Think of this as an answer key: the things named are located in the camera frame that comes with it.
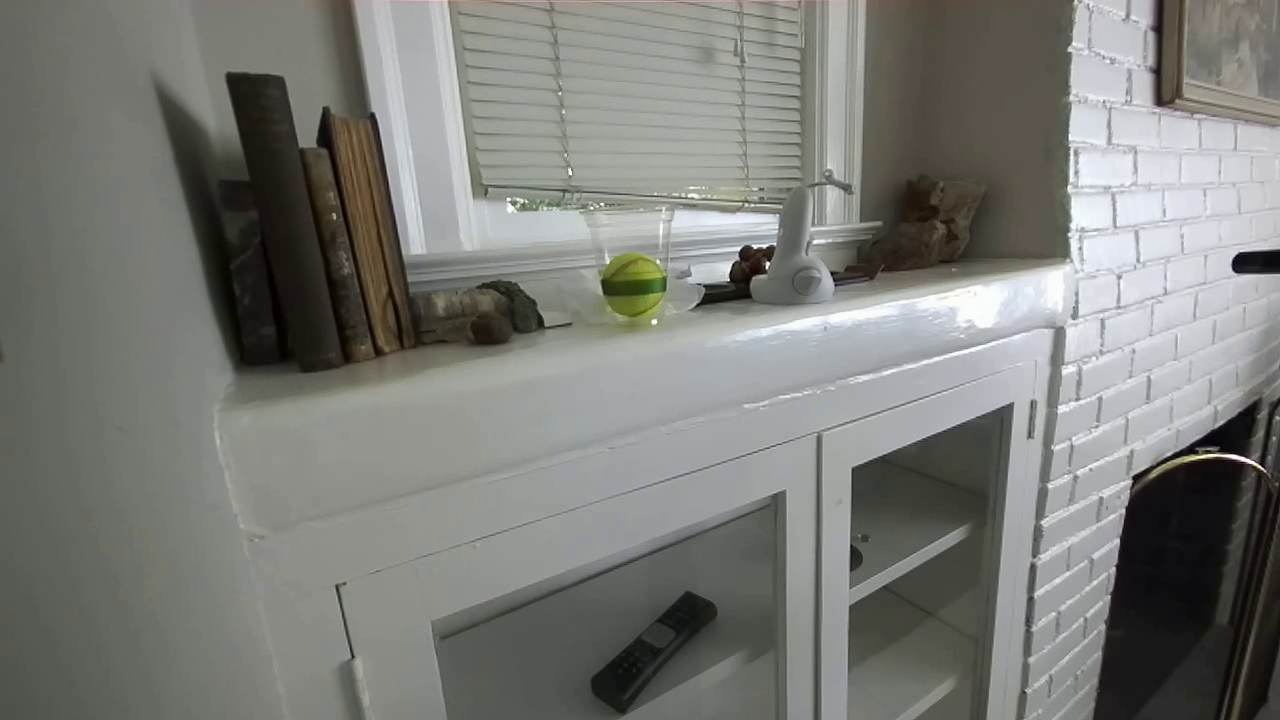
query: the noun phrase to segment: white brick wall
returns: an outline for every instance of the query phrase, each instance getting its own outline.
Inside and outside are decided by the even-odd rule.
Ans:
[[[1087,720],[1126,478],[1257,400],[1280,363],[1280,128],[1169,113],[1156,0],[1072,0],[1076,302],[1040,498],[1022,717]]]

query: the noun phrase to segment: window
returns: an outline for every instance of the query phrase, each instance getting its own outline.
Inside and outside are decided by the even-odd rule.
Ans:
[[[431,262],[587,247],[578,212],[506,212],[565,190],[690,197],[710,207],[677,240],[773,240],[760,205],[861,169],[854,0],[355,0],[355,24],[405,252]],[[671,124],[609,128],[646,103]],[[851,207],[826,197],[817,220]]]

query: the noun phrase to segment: glass pane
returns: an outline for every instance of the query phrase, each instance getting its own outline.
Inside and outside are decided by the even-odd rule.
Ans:
[[[851,720],[981,720],[999,429],[981,415],[851,471]]]
[[[621,704],[622,717],[780,720],[775,539],[767,505],[439,632],[449,720],[613,720]],[[695,595],[681,602],[689,610],[657,623],[685,592]],[[708,608],[710,619],[677,646],[681,623]],[[593,676],[627,646],[634,667],[595,688]]]

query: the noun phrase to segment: mantel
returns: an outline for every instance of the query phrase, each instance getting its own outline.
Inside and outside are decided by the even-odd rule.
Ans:
[[[946,262],[846,282],[832,302],[719,302],[685,320],[556,329],[502,347],[420,347],[336,372],[249,372],[220,415],[242,531],[599,446],[719,406],[892,372],[1062,324],[1062,262]]]

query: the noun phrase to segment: picture frame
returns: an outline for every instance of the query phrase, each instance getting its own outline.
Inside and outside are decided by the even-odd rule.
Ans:
[[[1280,124],[1280,0],[1163,0],[1156,99]]]

